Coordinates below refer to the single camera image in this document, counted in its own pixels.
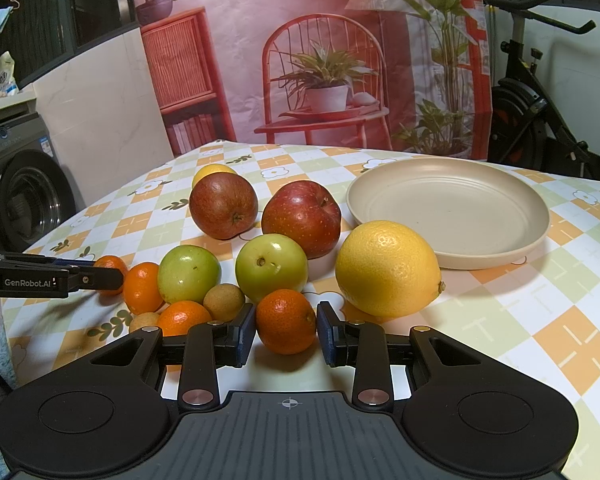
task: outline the clothes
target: clothes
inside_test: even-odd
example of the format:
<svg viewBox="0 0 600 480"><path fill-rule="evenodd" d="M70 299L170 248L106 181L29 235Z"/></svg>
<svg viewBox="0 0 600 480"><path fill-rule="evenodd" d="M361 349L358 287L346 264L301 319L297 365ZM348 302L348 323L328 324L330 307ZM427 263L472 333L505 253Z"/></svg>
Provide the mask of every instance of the clothes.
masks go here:
<svg viewBox="0 0 600 480"><path fill-rule="evenodd" d="M9 17L9 14L11 14L12 10L13 6L0 9L0 33L4 29L4 24L7 22L7 18Z"/></svg>

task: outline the screw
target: screw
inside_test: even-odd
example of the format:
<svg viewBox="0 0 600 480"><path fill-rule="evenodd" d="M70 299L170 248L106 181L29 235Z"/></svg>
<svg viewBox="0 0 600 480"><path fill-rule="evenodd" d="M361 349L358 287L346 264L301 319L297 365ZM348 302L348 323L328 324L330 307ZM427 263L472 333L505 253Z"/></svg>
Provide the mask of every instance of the screw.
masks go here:
<svg viewBox="0 0 600 480"><path fill-rule="evenodd" d="M370 388L368 390L362 390L358 394L358 400L369 406L379 406L389 400L389 394L384 390Z"/></svg>
<svg viewBox="0 0 600 480"><path fill-rule="evenodd" d="M191 406L203 406L214 400L214 394L208 390L188 390L182 394L182 400Z"/></svg>

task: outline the checkered tablecloth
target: checkered tablecloth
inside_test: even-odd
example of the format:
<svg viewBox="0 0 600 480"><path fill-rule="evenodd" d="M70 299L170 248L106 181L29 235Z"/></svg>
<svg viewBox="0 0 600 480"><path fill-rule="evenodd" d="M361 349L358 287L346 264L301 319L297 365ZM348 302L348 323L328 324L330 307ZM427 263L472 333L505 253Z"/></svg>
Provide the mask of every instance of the checkered tablecloth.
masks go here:
<svg viewBox="0 0 600 480"><path fill-rule="evenodd" d="M160 262L178 244L196 244L218 257L222 281L235 283L234 258L246 240L261 233L260 224L228 241L202 234L187 206L198 168L210 162L234 168L253 184L260 211L288 182L319 182L342 209L342 243L354 225L344 202L350 182L379 164L409 156L214 142L107 195L29 252L90 260L116 254L131 266ZM580 420L564 473L572 480L600 480L600 182L509 171L551 208L546 241L525 260L496 269L443 270L446 290L431 305L412 316L377 321L390 333L408 333L416 324L433 326L562 392ZM307 298L314 306L331 301L345 318L370 319L343 301L333 264L334 253L311 261ZM94 292L76 292L66 300L6 300L3 316L20 383L125 334L130 321L120 297L101 298ZM270 354L259 341L246 367L218 372L223 394L231 389L350 392L352 384L352 371L328 368L317 348L283 357ZM393 372L396 397L408 396L404 371ZM164 396L174 396L177 377L177 368L171 368Z"/></svg>

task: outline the beige plate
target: beige plate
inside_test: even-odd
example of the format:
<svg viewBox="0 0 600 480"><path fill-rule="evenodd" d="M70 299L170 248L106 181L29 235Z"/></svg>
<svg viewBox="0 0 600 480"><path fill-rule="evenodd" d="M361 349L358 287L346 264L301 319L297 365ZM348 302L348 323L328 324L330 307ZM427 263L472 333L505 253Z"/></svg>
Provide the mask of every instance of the beige plate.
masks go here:
<svg viewBox="0 0 600 480"><path fill-rule="evenodd" d="M347 190L357 222L392 220L419 232L440 267L487 269L542 243L549 209L530 186L487 164L417 157L363 173Z"/></svg>

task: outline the logo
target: logo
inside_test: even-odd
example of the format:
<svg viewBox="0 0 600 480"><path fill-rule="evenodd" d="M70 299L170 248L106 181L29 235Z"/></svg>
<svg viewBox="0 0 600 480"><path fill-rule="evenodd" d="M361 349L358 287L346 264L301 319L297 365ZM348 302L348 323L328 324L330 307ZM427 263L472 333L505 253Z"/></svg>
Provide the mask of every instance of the logo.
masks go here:
<svg viewBox="0 0 600 480"><path fill-rule="evenodd" d="M289 397L288 399L279 402L279 404L282 404L286 409L290 410L291 408L295 408L298 404L302 404L302 402L298 402L297 400Z"/></svg>
<svg viewBox="0 0 600 480"><path fill-rule="evenodd" d="M7 278L4 280L5 286L24 286L27 288L51 288L53 286L52 280L10 280Z"/></svg>

